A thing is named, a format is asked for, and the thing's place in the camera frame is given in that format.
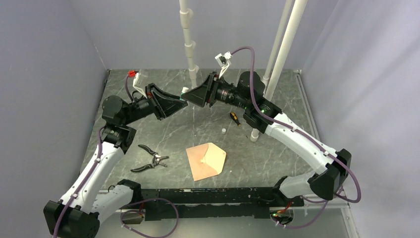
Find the tan envelope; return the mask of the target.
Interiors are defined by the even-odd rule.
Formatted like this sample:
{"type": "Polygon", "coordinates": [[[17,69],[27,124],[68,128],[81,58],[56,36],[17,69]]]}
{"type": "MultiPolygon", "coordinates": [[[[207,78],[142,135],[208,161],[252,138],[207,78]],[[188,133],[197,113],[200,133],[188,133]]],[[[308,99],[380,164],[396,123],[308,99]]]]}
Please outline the tan envelope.
{"type": "Polygon", "coordinates": [[[224,167],[226,152],[214,143],[205,143],[186,149],[193,181],[219,175],[224,167]]]}

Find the green white glue stick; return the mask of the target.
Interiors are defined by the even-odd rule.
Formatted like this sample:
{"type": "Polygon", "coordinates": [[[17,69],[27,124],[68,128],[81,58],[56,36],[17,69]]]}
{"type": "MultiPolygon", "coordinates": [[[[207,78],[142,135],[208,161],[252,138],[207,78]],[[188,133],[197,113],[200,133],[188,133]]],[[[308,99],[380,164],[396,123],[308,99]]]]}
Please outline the green white glue stick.
{"type": "Polygon", "coordinates": [[[183,87],[180,94],[180,99],[182,100],[183,94],[187,93],[189,91],[188,87],[183,87]]]}

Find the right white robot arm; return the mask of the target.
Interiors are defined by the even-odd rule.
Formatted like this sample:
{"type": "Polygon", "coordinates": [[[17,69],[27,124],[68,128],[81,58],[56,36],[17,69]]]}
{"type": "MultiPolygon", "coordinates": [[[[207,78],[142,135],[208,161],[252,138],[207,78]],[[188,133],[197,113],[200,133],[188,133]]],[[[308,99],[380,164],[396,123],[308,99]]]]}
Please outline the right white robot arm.
{"type": "Polygon", "coordinates": [[[310,172],[284,176],[273,187],[273,200],[277,205],[284,206],[292,198],[308,194],[332,200],[348,176],[344,166],[350,165],[351,153],[322,145],[264,98],[264,88],[256,72],[242,73],[237,85],[227,83],[212,72],[198,87],[184,87],[181,98],[200,107],[220,101],[242,108],[245,110],[243,118],[250,127],[280,141],[305,160],[312,169],[310,172]]]}

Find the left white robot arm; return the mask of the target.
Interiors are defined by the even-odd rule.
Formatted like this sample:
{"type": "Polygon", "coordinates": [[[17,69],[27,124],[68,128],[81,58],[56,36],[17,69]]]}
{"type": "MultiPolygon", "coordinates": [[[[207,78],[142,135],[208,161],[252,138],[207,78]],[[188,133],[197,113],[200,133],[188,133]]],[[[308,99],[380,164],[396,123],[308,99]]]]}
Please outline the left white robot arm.
{"type": "Polygon", "coordinates": [[[99,129],[97,148],[71,188],[43,209],[50,234],[54,238],[93,238],[101,224],[117,209],[136,208],[142,202],[141,185],[124,179],[113,191],[97,197],[114,166],[125,156],[136,134],[130,123],[155,115],[165,119],[187,107],[179,96],[166,93],[151,83],[141,98],[131,103],[117,95],[102,104],[105,125],[99,129]]]}

